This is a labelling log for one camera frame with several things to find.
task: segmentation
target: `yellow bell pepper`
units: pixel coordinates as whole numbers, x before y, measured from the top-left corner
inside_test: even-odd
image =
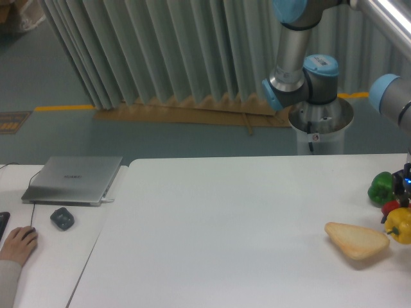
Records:
[[[401,244],[411,244],[411,209],[400,207],[392,210],[384,224],[387,234]]]

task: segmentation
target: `blue joint cap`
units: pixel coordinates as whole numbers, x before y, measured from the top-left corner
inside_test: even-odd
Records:
[[[379,77],[372,84],[368,100],[369,100],[370,104],[378,112],[380,112],[381,100],[383,98],[385,90],[397,78],[399,78],[399,76],[394,75],[394,74],[387,74],[387,75]]]
[[[272,0],[274,13],[279,22],[291,24],[304,13],[308,0]]]
[[[267,103],[275,111],[280,111],[284,109],[284,107],[280,104],[279,100],[277,99],[277,96],[275,96],[274,91],[271,89],[271,86],[269,83],[270,82],[267,79],[264,79],[262,82],[264,94],[265,94],[265,97],[267,98]]]
[[[311,55],[305,58],[304,68],[312,74],[323,77],[337,77],[338,62],[332,56]]]

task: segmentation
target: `table surface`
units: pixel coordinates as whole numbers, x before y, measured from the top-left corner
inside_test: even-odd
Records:
[[[30,225],[33,205],[22,204],[21,196],[30,178],[42,166],[6,166],[0,169],[0,211],[10,213],[1,246],[16,227]],[[121,167],[107,198],[114,198],[127,167]],[[100,207],[67,207],[75,223],[59,230],[50,215],[61,206],[36,204],[33,226],[39,232],[36,250],[23,267],[14,307],[66,307],[87,259],[106,220],[111,203]]]
[[[134,161],[70,308],[409,307],[409,246],[351,261],[324,231],[383,231],[367,189],[406,157]]]

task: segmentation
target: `green bell pepper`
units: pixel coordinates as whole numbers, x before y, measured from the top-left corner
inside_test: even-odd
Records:
[[[395,200],[396,197],[392,192],[392,175],[389,172],[381,172],[371,183],[368,189],[368,197],[371,201],[384,205],[389,201]]]

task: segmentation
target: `laptop logo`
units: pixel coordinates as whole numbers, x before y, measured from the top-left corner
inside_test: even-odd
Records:
[[[82,175],[65,175],[65,178],[82,178]]]

